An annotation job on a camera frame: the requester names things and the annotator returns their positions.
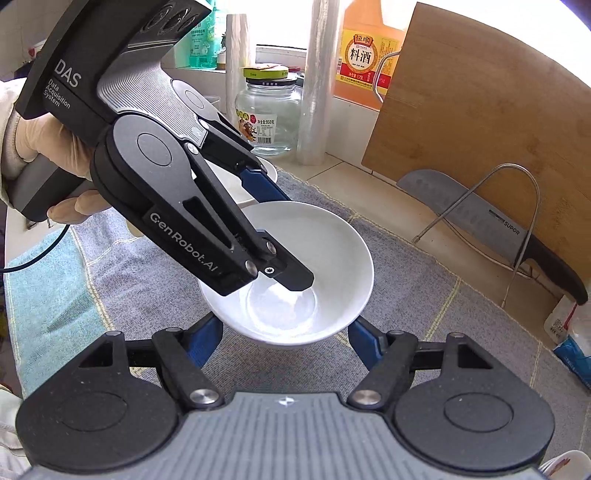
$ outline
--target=metal screw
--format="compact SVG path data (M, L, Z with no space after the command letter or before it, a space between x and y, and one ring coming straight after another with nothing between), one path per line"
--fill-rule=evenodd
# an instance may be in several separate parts
M258 269L256 268L256 265L253 262L247 260L245 266L247 272L249 272L250 275L252 275L253 277L256 277L258 275Z
M197 155L199 153L197 147L193 145L191 142L185 143L185 146L187 147L187 150L189 150L193 155Z
M199 390L192 391L189 398L193 403L198 405L209 405L217 402L220 394L210 388L200 388Z
M359 405L375 405L382 400L382 395L375 390L357 390L353 392L351 399Z
M277 255L277 249L275 248L275 245L273 245L271 242L267 242L267 248L269 249L269 252L271 252L273 255Z

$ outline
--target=cable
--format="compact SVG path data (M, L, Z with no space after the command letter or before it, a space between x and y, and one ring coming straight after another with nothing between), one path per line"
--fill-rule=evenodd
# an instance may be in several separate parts
M0 268L0 274L18 272L19 270L24 270L25 268L30 267L31 265L39 262L40 259L45 257L57 246L58 243L60 243L61 239L64 238L69 228L70 225L66 225L64 229L61 231L60 235L56 238L56 240L49 247L47 247L46 250L44 250L42 253L33 258L33 260L29 260L28 262L23 263L22 265L19 265L17 267Z

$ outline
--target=orange bottle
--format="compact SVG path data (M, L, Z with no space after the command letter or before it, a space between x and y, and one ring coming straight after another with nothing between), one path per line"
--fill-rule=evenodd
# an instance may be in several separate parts
M335 82L335 96L379 110L372 90L375 70L387 53L400 50L406 32L384 25L381 0L353 0L345 10L343 36ZM388 90L398 57L386 62L378 91Z

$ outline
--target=bamboo cutting board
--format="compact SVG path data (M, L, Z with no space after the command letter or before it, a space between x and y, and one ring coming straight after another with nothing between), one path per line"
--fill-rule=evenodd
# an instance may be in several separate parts
M591 88L510 35L417 4L362 164L393 180L432 168L470 187L500 163L532 172L535 234L587 283ZM535 190L524 174L502 170L478 193L530 224Z

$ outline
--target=white cylinder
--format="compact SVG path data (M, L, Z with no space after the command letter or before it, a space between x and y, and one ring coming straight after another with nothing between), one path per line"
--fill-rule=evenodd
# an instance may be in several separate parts
M312 6L297 144L303 165L324 161L344 13L342 0L314 0Z
M244 67L255 63L256 43L253 41L247 14L228 14L226 17L226 116L238 127L236 96L246 88Z

